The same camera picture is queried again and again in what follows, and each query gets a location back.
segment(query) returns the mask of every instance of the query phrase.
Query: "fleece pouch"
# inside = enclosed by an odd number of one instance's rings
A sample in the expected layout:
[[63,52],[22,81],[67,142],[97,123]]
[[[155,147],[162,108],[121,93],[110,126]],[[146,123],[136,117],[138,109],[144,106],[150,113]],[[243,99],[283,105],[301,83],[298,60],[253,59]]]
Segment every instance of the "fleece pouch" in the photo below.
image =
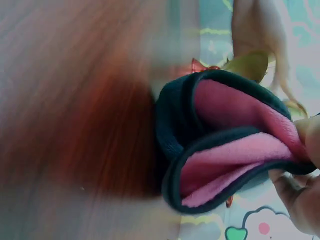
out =
[[155,111],[156,143],[169,161],[162,194],[181,213],[210,211],[270,169],[316,169],[287,107],[234,73],[205,70],[169,82]]

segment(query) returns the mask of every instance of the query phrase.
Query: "pink dot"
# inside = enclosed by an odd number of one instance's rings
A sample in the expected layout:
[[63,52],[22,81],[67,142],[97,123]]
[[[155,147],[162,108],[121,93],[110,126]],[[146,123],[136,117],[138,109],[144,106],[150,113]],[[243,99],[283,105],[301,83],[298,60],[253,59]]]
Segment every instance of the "pink dot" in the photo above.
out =
[[270,231],[270,227],[267,223],[262,222],[259,224],[259,232],[263,235],[267,235]]

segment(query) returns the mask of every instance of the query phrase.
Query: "green heart print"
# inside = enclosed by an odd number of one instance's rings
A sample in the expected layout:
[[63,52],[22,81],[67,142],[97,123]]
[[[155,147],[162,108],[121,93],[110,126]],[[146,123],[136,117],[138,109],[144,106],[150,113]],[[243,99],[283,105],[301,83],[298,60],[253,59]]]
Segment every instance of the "green heart print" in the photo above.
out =
[[225,230],[226,240],[246,240],[248,231],[245,228],[228,227]]

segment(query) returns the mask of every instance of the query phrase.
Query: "play mat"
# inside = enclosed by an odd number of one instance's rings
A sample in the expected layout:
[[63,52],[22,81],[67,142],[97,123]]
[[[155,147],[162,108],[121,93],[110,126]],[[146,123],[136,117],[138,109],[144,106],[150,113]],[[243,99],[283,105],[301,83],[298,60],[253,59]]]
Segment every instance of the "play mat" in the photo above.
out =
[[[294,26],[299,46],[296,53],[296,76],[302,86],[295,92],[309,114],[319,107],[320,68],[320,0],[284,0]],[[231,0],[199,0],[201,22],[200,61],[205,66],[221,66],[232,58],[230,23]],[[273,77],[268,68],[263,82]],[[230,208],[223,203],[215,210],[181,218],[179,240],[317,240],[299,232],[288,218],[288,212],[270,180],[246,187],[234,195]]]

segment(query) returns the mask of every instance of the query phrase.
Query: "wooden floor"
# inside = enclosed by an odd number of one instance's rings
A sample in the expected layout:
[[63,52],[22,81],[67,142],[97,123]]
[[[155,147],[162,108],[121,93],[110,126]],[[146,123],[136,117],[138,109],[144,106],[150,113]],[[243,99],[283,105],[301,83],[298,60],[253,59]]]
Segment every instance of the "wooden floor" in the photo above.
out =
[[1,240],[176,239],[148,84],[168,16],[165,0],[0,1]]

